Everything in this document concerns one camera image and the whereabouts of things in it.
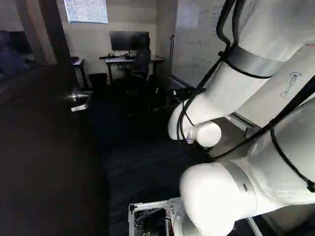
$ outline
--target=wall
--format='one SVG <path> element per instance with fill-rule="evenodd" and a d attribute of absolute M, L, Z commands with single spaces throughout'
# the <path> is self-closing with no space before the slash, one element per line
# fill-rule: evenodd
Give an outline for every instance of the wall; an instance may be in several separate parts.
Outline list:
<path fill-rule="evenodd" d="M 107 73 L 105 63 L 98 58 L 112 52 L 111 30 L 148 31 L 152 55 L 156 54 L 156 0 L 106 0 L 106 5 L 109 24 L 68 23 L 64 1 L 58 0 L 71 55 L 85 59 L 88 74 Z"/>
<path fill-rule="evenodd" d="M 1 0 L 0 30 L 23 31 L 15 0 Z"/>
<path fill-rule="evenodd" d="M 165 58 L 159 75 L 165 78 L 169 69 L 171 36 L 175 35 L 178 0 L 159 0 L 157 5 L 157 54 Z"/>

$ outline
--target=writing on whiteboard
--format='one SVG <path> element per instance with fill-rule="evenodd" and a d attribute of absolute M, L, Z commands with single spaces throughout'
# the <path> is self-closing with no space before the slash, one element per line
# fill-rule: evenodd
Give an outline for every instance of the writing on whiteboard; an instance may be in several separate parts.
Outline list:
<path fill-rule="evenodd" d="M 210 25 L 212 28 L 211 35 L 217 34 L 217 24 L 219 21 L 222 8 L 223 8 L 223 4 L 218 4 L 218 5 L 215 5 L 212 9 L 212 15 L 211 15 L 211 20 L 210 20 Z"/>
<path fill-rule="evenodd" d="M 283 97 L 283 98 L 286 98 L 287 95 L 288 95 L 288 93 L 290 92 L 290 89 L 291 89 L 292 86 L 295 84 L 296 79 L 297 79 L 298 77 L 301 77 L 301 76 L 302 76 L 302 74 L 301 74 L 301 73 L 298 73 L 298 72 L 292 72 L 292 73 L 290 73 L 290 74 L 289 74 L 289 84 L 288 84 L 286 90 L 285 90 L 284 92 L 282 92 L 282 93 L 280 94 L 280 96 Z"/>

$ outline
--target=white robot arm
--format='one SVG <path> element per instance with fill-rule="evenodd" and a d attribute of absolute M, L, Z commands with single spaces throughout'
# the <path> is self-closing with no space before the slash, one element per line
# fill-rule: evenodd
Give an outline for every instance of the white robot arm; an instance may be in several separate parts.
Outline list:
<path fill-rule="evenodd" d="M 212 147 L 221 137 L 212 119 L 242 106 L 306 41 L 315 39 L 315 1 L 259 0 L 208 89 L 183 120 L 185 139 Z M 177 139 L 178 106 L 168 126 Z M 315 203 L 315 99 L 296 109 L 258 139 L 248 156 L 202 164 L 182 176 L 185 210 L 204 236 L 226 236 L 234 222 L 288 205 Z"/>
<path fill-rule="evenodd" d="M 220 140 L 221 130 L 211 120 L 240 108 L 305 42 L 315 39 L 314 7 L 312 0 L 256 2 L 241 31 L 238 46 L 228 55 L 229 65 L 221 63 L 207 90 L 189 106 L 186 113 L 194 126 L 185 116 L 186 139 L 204 147 L 212 147 Z M 169 121 L 168 133 L 174 140 L 182 109 L 179 105 Z"/>

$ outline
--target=black chair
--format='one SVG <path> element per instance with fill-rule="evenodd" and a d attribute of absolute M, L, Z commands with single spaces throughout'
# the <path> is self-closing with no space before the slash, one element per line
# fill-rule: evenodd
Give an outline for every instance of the black chair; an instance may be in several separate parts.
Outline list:
<path fill-rule="evenodd" d="M 133 64 L 124 78 L 113 82 L 116 98 L 124 103 L 145 104 L 147 77 L 151 61 L 150 38 L 142 36 L 143 48 L 138 50 Z"/>

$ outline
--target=black cable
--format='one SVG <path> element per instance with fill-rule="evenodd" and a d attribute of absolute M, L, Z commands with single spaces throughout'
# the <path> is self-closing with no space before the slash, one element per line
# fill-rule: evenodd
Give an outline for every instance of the black cable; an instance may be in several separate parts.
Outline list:
<path fill-rule="evenodd" d="M 223 28 L 224 28 L 226 19 L 229 15 L 234 3 L 235 3 L 235 0 L 226 0 L 225 1 L 223 8 L 222 8 L 222 11 L 221 11 L 221 14 L 219 16 L 219 20 L 218 20 L 218 24 L 217 24 L 217 28 L 216 28 L 218 38 L 226 44 L 225 52 L 228 52 L 228 50 L 230 49 L 231 42 L 225 36 L 225 34 L 223 32 Z"/>
<path fill-rule="evenodd" d="M 299 172 L 299 170 L 293 165 L 293 163 L 287 158 L 287 156 L 285 155 L 285 153 L 282 151 L 276 135 L 275 135 L 275 130 L 271 129 L 270 130 L 270 136 L 271 136 L 271 141 L 275 147 L 275 149 L 277 150 L 279 156 L 283 159 L 283 161 L 307 184 L 307 189 L 314 193 L 315 192 L 315 183 L 311 180 L 309 180 L 308 178 L 306 178 L 304 175 L 301 174 L 301 172 Z"/>
<path fill-rule="evenodd" d="M 235 48 L 240 39 L 240 18 L 245 5 L 245 0 L 236 0 L 233 17 L 232 17 L 232 31 L 233 31 L 233 44 L 232 49 Z"/>
<path fill-rule="evenodd" d="M 195 126 L 195 125 L 191 122 L 191 120 L 190 120 L 190 118 L 189 118 L 189 116 L 187 115 L 186 112 L 185 112 L 185 115 L 186 115 L 188 121 L 190 122 L 190 124 L 191 124 L 192 126 Z"/>
<path fill-rule="evenodd" d="M 177 122 L 177 139 L 179 140 L 179 142 L 181 140 L 180 135 L 179 135 L 180 132 L 181 132 L 183 139 L 185 140 L 185 135 L 184 135 L 184 131 L 183 131 L 183 119 L 184 119 L 185 113 L 187 112 L 188 107 L 191 105 L 193 100 L 197 97 L 199 91 L 203 88 L 203 86 L 210 79 L 210 77 L 215 72 L 216 68 L 221 63 L 221 61 L 222 61 L 222 59 L 219 58 L 218 61 L 212 66 L 212 68 L 208 71 L 208 73 L 204 76 L 204 78 L 201 80 L 201 82 L 195 88 L 192 96 L 190 97 L 190 99 L 188 99 L 186 105 L 184 106 L 184 109 L 182 109 L 182 111 L 179 115 L 179 118 L 178 118 L 178 122 Z"/>
<path fill-rule="evenodd" d="M 283 120 L 286 116 L 288 116 L 292 111 L 294 111 L 298 106 L 300 106 L 307 98 L 309 98 L 315 92 L 315 75 L 303 86 L 303 88 L 295 95 L 295 97 L 285 106 L 285 108 L 274 118 L 272 119 L 266 126 L 260 129 L 257 133 L 253 134 L 250 138 L 244 140 L 239 145 L 235 146 L 231 150 L 215 156 L 212 160 L 219 159 L 239 147 L 253 141 L 261 137 L 267 131 L 273 129 L 281 120 Z"/>
<path fill-rule="evenodd" d="M 194 90 L 192 96 L 190 97 L 190 99 L 187 101 L 186 105 L 184 106 L 184 108 L 182 109 L 180 115 L 179 115 L 179 118 L 178 118 L 178 122 L 177 122 L 177 129 L 176 129 L 176 134 L 177 134 L 177 139 L 179 140 L 179 143 L 182 146 L 182 142 L 181 142 L 181 139 L 180 139 L 180 134 L 182 135 L 183 139 L 184 139 L 184 144 L 187 145 L 187 142 L 186 142 L 186 138 L 185 138 L 185 135 L 184 135 L 184 131 L 183 131 L 183 120 L 184 120 L 184 117 L 185 115 L 187 116 L 187 110 L 188 110 L 188 107 L 191 105 L 191 103 L 193 102 L 193 100 L 197 97 L 198 93 L 200 92 L 201 89 L 203 89 L 203 86 L 207 83 L 207 81 L 210 79 L 210 77 L 213 75 L 213 73 L 215 72 L 215 70 L 217 69 L 217 67 L 220 65 L 220 63 L 222 62 L 222 58 L 224 56 L 226 56 L 229 52 L 229 49 L 230 49 L 230 46 L 231 46 L 231 42 L 230 40 L 224 35 L 223 33 L 223 28 L 224 28 L 224 25 L 225 25 L 225 22 L 226 22 L 226 19 L 234 5 L 236 0 L 226 0 L 224 5 L 223 5 L 223 8 L 222 8 L 222 11 L 220 13 L 220 16 L 219 16 L 219 20 L 218 20 L 218 24 L 217 24 L 217 35 L 218 35 L 218 38 L 220 40 L 222 40 L 225 44 L 226 44 L 226 47 L 225 47 L 225 51 L 224 53 L 221 53 L 219 56 L 220 58 L 218 59 L 218 61 L 213 65 L 213 67 L 208 71 L 208 73 L 204 76 L 204 78 L 201 80 L 201 82 L 198 84 L 198 86 L 196 87 L 196 89 Z M 240 14 L 240 8 L 238 7 L 238 10 L 235 11 L 235 14 Z"/>

